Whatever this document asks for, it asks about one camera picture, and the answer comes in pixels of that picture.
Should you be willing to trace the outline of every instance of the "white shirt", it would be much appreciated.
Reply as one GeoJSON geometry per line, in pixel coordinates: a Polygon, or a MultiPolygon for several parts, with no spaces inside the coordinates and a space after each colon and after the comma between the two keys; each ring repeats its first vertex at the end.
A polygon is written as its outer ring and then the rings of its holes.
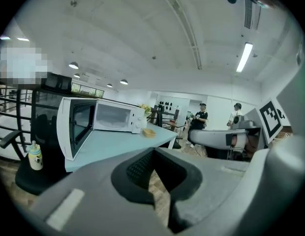
{"type": "Polygon", "coordinates": [[[229,117],[229,121],[233,122],[233,120],[236,116],[243,116],[241,110],[233,111],[229,117]]]}

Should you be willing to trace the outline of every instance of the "desk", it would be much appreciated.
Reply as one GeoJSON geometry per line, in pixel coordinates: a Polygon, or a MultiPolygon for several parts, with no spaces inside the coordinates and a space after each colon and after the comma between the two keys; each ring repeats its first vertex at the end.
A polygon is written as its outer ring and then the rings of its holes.
{"type": "Polygon", "coordinates": [[[139,149],[158,147],[171,141],[168,148],[172,148],[177,133],[158,127],[151,123],[147,128],[156,132],[154,138],[147,138],[141,132],[112,132],[94,130],[82,145],[74,161],[65,159],[65,169],[73,172],[89,163],[132,152],[139,149]]]}
{"type": "Polygon", "coordinates": [[[184,125],[178,125],[178,124],[175,124],[172,121],[167,121],[167,120],[163,121],[162,123],[171,126],[171,131],[174,131],[174,132],[177,132],[178,128],[182,128],[182,127],[185,126],[185,124],[184,125]]]}

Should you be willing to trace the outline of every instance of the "chair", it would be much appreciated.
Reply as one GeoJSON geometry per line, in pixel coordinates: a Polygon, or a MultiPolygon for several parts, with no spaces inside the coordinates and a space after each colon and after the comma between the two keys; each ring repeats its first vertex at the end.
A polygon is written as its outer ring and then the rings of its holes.
{"type": "MultiPolygon", "coordinates": [[[[162,112],[164,111],[164,107],[162,105],[159,105],[159,110],[157,108],[157,120],[156,120],[156,125],[159,126],[159,127],[162,127],[162,112]]],[[[170,142],[167,142],[159,147],[161,148],[167,148],[169,146],[170,142]]],[[[181,145],[175,141],[174,144],[173,144],[173,148],[177,148],[177,149],[180,149],[181,148],[181,145]]]]}
{"type": "Polygon", "coordinates": [[[44,167],[42,170],[35,171],[31,168],[28,155],[24,157],[17,145],[16,138],[20,135],[21,131],[19,130],[9,133],[0,141],[0,147],[6,148],[8,145],[12,144],[20,158],[21,163],[15,176],[16,184],[21,189],[31,194],[40,195],[43,191],[56,183],[56,181],[53,176],[49,174],[49,169],[46,167],[45,161],[43,161],[44,167]]]}
{"type": "MultiPolygon", "coordinates": [[[[36,91],[32,93],[32,99],[36,98],[36,91]]],[[[66,173],[64,167],[64,155],[61,151],[57,138],[56,119],[58,106],[61,102],[62,95],[55,92],[47,92],[52,97],[44,97],[44,102],[33,101],[31,106],[31,141],[35,140],[41,147],[43,157],[43,169],[35,171],[31,168],[28,155],[25,157],[17,145],[16,138],[22,138],[21,131],[13,131],[0,141],[0,147],[6,148],[12,144],[18,157],[21,160],[17,170],[15,182],[23,190],[34,195],[40,195],[47,188],[64,178],[66,173]]]]}

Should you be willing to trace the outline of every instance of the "microwave door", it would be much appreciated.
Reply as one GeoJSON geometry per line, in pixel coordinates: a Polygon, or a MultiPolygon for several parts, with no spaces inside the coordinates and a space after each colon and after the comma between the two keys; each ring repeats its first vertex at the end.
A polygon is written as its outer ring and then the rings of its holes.
{"type": "Polygon", "coordinates": [[[58,110],[57,134],[66,159],[74,160],[92,132],[96,100],[64,97],[58,110]]]}

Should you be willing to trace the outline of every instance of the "white microwave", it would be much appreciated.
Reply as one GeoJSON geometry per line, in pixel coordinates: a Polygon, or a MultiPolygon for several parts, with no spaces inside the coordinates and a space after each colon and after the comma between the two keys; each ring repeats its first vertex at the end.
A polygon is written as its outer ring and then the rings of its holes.
{"type": "Polygon", "coordinates": [[[104,99],[63,97],[57,135],[66,159],[74,160],[93,130],[141,132],[145,110],[104,99]]]}
{"type": "Polygon", "coordinates": [[[107,131],[141,132],[145,110],[132,105],[97,100],[93,128],[107,131]]]}

